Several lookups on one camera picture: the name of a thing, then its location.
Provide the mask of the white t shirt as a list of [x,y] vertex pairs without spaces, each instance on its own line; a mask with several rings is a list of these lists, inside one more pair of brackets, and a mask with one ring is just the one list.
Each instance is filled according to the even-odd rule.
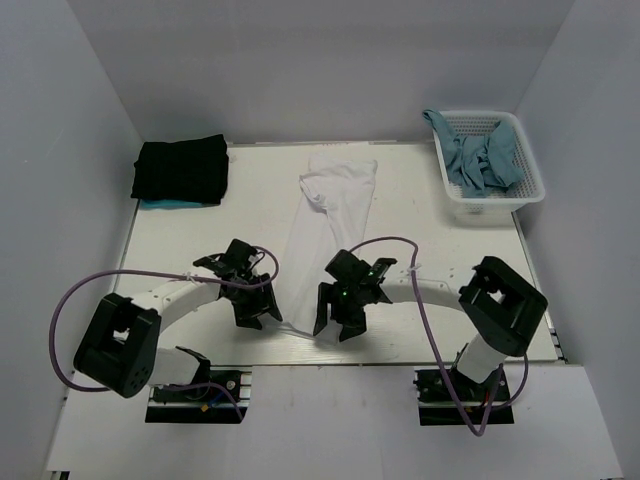
[[299,176],[301,198],[274,288],[286,333],[314,338],[318,286],[330,281],[325,267],[339,250],[364,240],[377,168],[374,159],[319,153]]

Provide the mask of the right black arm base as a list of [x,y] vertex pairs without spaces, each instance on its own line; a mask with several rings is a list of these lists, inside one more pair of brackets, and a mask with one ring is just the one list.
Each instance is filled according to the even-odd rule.
[[[476,384],[459,372],[450,374],[458,398],[475,427],[479,427],[492,389],[497,384],[497,372],[487,380]],[[421,426],[464,426],[458,409],[446,388],[438,368],[418,369],[415,371],[414,386],[417,392],[419,423]],[[488,425],[514,424],[511,406],[500,409],[499,406],[511,398],[511,392],[505,373],[501,374],[498,388],[488,417]]]

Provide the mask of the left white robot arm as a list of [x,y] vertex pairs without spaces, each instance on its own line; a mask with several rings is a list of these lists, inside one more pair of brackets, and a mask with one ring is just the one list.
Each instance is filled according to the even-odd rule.
[[202,398],[211,387],[210,361],[186,347],[160,348],[158,341],[176,321],[223,299],[243,328],[282,320],[267,274],[249,281],[236,278],[230,285],[184,279],[132,297],[112,293],[99,302],[74,368],[123,398],[146,385],[177,386],[188,398]]

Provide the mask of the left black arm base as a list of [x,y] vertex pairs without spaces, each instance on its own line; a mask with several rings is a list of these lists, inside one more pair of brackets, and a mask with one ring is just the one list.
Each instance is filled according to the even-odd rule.
[[223,387],[190,390],[153,387],[147,402],[148,424],[237,425],[247,413],[251,396],[252,371],[248,367],[213,367],[204,381]]

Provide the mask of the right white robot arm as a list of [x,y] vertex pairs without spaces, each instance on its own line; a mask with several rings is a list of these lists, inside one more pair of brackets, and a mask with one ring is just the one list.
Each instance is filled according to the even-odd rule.
[[343,342],[366,332],[365,307],[415,301],[467,315],[477,334],[455,361],[453,390],[472,399],[484,391],[490,374],[506,358],[522,358],[547,308],[547,298],[495,256],[486,256],[473,267],[468,283],[452,270],[445,279],[418,276],[418,268],[394,258],[374,263],[339,251],[326,266],[333,278],[318,287],[313,334],[319,335],[329,321],[341,326]]

